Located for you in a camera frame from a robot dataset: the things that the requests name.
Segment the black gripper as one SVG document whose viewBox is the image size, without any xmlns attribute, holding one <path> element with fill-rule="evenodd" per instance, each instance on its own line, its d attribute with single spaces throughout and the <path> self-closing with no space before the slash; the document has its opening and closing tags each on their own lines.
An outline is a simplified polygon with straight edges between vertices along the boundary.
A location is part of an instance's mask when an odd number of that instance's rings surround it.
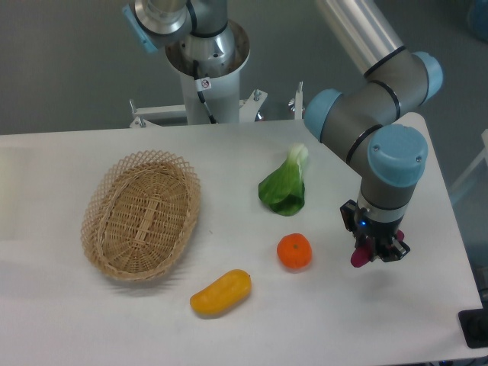
<svg viewBox="0 0 488 366">
<path fill-rule="evenodd" d="M 340 207 L 345 228 L 355 238 L 355 248 L 373 248 L 374 238 L 390 238 L 399 231 L 404 213 L 400 210 L 382 210 L 349 200 Z M 392 238 L 382 245 L 380 258 L 383 262 L 396 262 L 410 252 L 410 247 L 402 240 Z"/>
</svg>

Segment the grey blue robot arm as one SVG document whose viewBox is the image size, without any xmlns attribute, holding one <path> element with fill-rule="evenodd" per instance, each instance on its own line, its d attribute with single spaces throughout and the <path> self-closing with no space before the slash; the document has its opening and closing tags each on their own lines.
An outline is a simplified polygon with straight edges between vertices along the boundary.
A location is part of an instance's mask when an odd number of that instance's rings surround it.
<svg viewBox="0 0 488 366">
<path fill-rule="evenodd" d="M 351 263 L 402 259 L 409 247 L 400 231 L 428 156 L 424 136 L 399 119 L 441 87 L 438 61 L 409 52 L 372 1 L 320 1 L 327 24 L 365 78 L 351 95 L 326 89 L 303 110 L 310 133 L 361 176 L 356 200 L 341 206 L 355 238 Z M 132 1 L 124 17 L 149 53 L 164 49 L 181 76 L 190 124 L 240 120 L 236 74 L 249 56 L 246 36 L 225 1 Z"/>
</svg>

